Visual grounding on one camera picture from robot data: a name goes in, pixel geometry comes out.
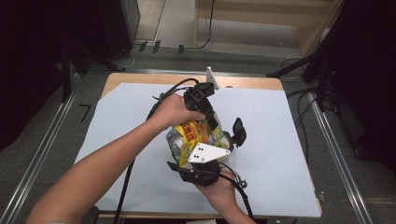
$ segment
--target table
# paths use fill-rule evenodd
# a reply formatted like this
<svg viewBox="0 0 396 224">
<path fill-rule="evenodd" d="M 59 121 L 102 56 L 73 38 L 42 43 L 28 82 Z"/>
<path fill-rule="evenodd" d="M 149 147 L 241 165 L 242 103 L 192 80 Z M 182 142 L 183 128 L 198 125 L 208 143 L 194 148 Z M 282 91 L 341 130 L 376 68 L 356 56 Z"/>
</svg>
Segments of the table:
<svg viewBox="0 0 396 224">
<path fill-rule="evenodd" d="M 315 50 L 336 21 L 342 0 L 216 0 L 213 20 L 290 26 L 303 57 Z M 211 0 L 195 0 L 194 47 L 198 19 L 209 19 Z"/>
<path fill-rule="evenodd" d="M 143 122 L 155 103 L 151 96 L 171 87 L 163 84 L 173 86 L 187 77 L 205 81 L 204 76 L 110 75 L 76 162 Z M 216 80 L 221 87 L 233 87 L 220 88 L 209 97 L 223 130 L 230 131 L 237 117 L 247 129 L 247 141 L 232 153 L 227 164 L 247 180 L 246 194 L 255 217 L 320 217 L 320 205 L 280 81 L 258 77 Z M 236 102 L 238 97 L 246 100 Z M 167 167 L 166 162 L 173 159 L 166 134 L 156 137 L 136 158 L 121 216 L 220 217 L 192 184 L 183 182 Z M 101 217 L 114 216 L 123 179 L 124 174 L 96 204 Z M 240 195 L 237 199 L 246 211 Z"/>
</svg>

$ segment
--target gray floor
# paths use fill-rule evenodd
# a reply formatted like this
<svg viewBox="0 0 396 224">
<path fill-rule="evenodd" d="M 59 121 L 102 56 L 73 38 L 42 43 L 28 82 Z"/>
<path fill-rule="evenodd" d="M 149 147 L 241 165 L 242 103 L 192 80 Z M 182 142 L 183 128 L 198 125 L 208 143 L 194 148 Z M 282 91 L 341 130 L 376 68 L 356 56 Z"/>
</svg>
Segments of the gray floor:
<svg viewBox="0 0 396 224">
<path fill-rule="evenodd" d="M 170 2 L 171 0 L 168 0 L 166 3 L 167 7 L 169 7 Z M 212 66 L 215 72 L 236 73 L 239 76 L 248 77 L 264 77 L 264 74 L 280 69 L 285 59 L 296 56 L 283 51 L 283 49 L 279 49 L 277 53 L 277 49 L 273 50 L 276 57 L 274 55 L 273 57 L 265 57 L 254 55 L 255 53 L 244 54 L 241 51 L 238 53 L 226 53 L 227 48 L 224 47 L 221 52 L 185 51 L 183 54 L 177 54 L 177 51 L 172 49 L 160 49 L 155 54 L 151 53 L 150 49 L 143 52 L 135 50 L 134 65 L 127 68 L 126 72 L 133 72 L 137 69 L 204 72 L 207 66 Z M 132 58 L 126 57 L 120 63 L 130 64 L 131 62 Z M 300 79 L 301 72 L 302 70 L 299 70 L 294 72 L 292 76 L 281 78 L 286 92 L 305 88 L 305 84 Z M 108 71 L 101 64 L 91 62 L 90 72 L 88 75 L 83 76 L 79 82 L 73 104 L 71 104 L 63 125 L 54 139 L 50 152 L 30 189 L 30 193 L 15 223 L 24 223 L 36 200 L 74 163 L 92 119 L 94 108 L 110 73 L 111 71 Z M 0 169 L 2 171 L 0 174 L 0 214 L 3 214 L 6 210 L 14 189 L 18 186 L 30 160 L 33 158 L 46 130 L 50 126 L 50 122 L 60 106 L 61 97 L 62 89 L 59 89 L 32 119 L 21 137 L 13 145 L 0 152 Z M 290 111 L 295 118 L 297 117 L 297 98 L 298 96 L 289 98 Z M 308 99 L 305 97 L 302 105 L 307 104 L 307 102 Z M 87 118 L 82 122 L 86 107 L 79 104 L 92 105 Z M 396 211 L 396 182 L 392 173 L 378 162 L 364 162 L 356 159 L 354 147 L 340 119 L 332 111 L 327 111 L 326 116 L 329 118 L 333 132 L 351 173 L 354 175 L 361 190 L 361 195 L 366 201 L 374 223 L 394 223 L 396 218 L 394 213 Z M 312 110 L 308 110 L 304 124 L 310 148 L 310 173 L 317 192 L 323 192 L 327 200 L 320 201 L 323 210 L 321 218 L 301 218 L 298 223 L 359 223 Z M 298 128 L 297 131 L 304 147 L 301 128 Z M 110 220 L 101 219 L 99 223 L 110 222 Z M 279 222 L 292 223 L 292 220 L 277 218 L 270 220 L 270 223 Z"/>
</svg>

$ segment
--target person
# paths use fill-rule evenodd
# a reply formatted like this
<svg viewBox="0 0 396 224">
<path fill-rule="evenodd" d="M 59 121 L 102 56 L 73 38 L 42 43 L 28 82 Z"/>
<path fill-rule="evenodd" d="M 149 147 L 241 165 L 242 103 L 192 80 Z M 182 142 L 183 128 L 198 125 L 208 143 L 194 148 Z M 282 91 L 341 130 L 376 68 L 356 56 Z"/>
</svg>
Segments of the person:
<svg viewBox="0 0 396 224">
<path fill-rule="evenodd" d="M 205 115 L 189 111 L 177 94 L 167 97 L 153 116 L 124 136 L 95 150 L 72 166 L 35 204 L 26 223 L 80 223 L 136 156 L 159 133 Z M 224 175 L 233 179 L 225 171 Z M 237 205 L 233 185 L 223 179 L 196 186 L 229 223 L 254 223 Z"/>
</svg>

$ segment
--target white plastic part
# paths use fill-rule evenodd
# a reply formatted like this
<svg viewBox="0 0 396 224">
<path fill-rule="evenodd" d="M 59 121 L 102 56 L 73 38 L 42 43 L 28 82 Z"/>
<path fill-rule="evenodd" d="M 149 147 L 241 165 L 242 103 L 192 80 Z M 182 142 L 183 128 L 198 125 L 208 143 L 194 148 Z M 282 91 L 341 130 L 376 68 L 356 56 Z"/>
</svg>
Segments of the white plastic part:
<svg viewBox="0 0 396 224">
<path fill-rule="evenodd" d="M 211 82 L 215 86 L 215 90 L 219 89 L 218 82 L 216 81 L 215 77 L 213 76 L 212 73 L 212 67 L 207 67 L 206 68 L 206 82 Z"/>
<path fill-rule="evenodd" d="M 221 159 L 231 154 L 231 151 L 221 147 L 213 147 L 204 143 L 198 143 L 189 156 L 190 163 L 207 163 Z"/>
</svg>

